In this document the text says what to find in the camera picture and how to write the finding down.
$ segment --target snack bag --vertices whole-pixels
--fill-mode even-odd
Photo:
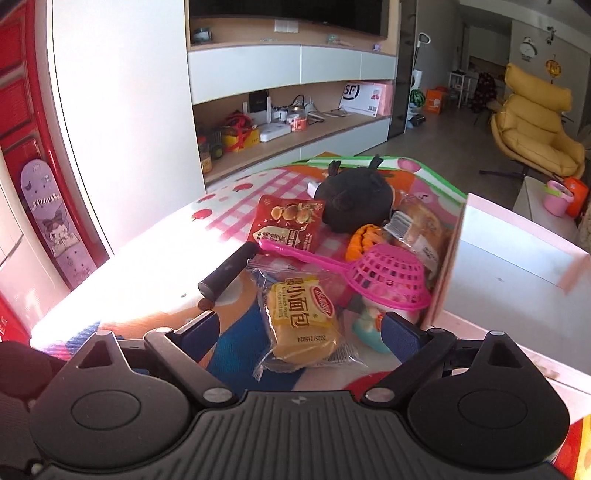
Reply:
[[[301,250],[313,251],[322,224],[324,201],[261,196],[248,240],[268,238]]]
[[[358,362],[356,351],[345,342],[335,305],[338,275],[306,269],[307,265],[278,268],[261,261],[248,264],[258,287],[261,315],[269,336],[269,351],[254,372],[264,369],[294,372],[304,367],[324,367]]]
[[[445,254],[449,232],[437,216],[414,195],[405,194],[384,230],[391,243],[413,252],[433,280]]]

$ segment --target orange container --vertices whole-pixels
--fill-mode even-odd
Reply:
[[[581,211],[585,198],[587,198],[589,188],[582,181],[574,177],[568,177],[564,179],[564,186],[567,189],[569,189],[574,195],[573,203],[571,203],[569,207],[566,209],[566,213],[567,215],[570,215],[572,218],[577,218]]]
[[[424,111],[431,113],[441,113],[443,95],[445,95],[445,93],[441,90],[427,90]]]

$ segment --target white table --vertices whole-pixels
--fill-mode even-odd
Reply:
[[[513,205],[513,211],[574,243],[577,235],[574,220],[568,215],[556,217],[544,208],[544,185],[539,180],[526,177]]]

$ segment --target pink cup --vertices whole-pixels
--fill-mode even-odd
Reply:
[[[544,207],[552,215],[562,217],[569,205],[573,203],[573,194],[564,185],[554,180],[550,180],[546,184],[545,190]]]

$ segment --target white device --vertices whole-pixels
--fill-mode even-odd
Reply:
[[[274,138],[283,137],[291,133],[291,127],[287,124],[281,124],[278,122],[260,125],[259,132],[261,134],[261,142],[268,142]]]

